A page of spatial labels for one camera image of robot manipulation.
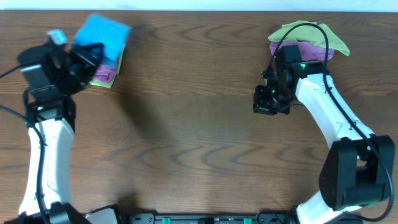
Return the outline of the blue microfiber cloth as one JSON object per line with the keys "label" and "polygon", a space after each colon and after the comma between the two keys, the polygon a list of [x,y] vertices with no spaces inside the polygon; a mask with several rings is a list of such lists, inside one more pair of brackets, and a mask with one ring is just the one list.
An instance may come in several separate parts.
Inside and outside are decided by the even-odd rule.
{"label": "blue microfiber cloth", "polygon": [[132,28],[124,23],[99,14],[88,16],[83,26],[75,34],[73,45],[104,45],[102,64],[114,66],[124,49]]}

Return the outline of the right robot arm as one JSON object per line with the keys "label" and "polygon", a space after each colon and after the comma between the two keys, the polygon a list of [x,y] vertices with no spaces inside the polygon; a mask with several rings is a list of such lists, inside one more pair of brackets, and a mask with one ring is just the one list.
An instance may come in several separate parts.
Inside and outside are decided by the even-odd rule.
{"label": "right robot arm", "polygon": [[306,62],[298,46],[284,46],[276,50],[262,77],[265,84],[256,87],[253,111],[289,114],[297,100],[308,109],[329,148],[319,191],[297,206],[291,222],[360,221],[356,214],[360,208],[393,202],[394,142],[389,136],[376,135],[358,119],[323,62]]}

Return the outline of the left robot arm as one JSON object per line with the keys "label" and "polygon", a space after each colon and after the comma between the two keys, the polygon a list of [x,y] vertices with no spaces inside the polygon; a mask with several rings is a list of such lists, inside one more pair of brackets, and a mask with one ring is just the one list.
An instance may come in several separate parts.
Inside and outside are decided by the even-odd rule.
{"label": "left robot arm", "polygon": [[29,87],[23,93],[31,146],[28,183],[19,213],[24,222],[72,223],[70,149],[75,138],[76,104],[103,59],[104,45],[46,43],[18,55]]}

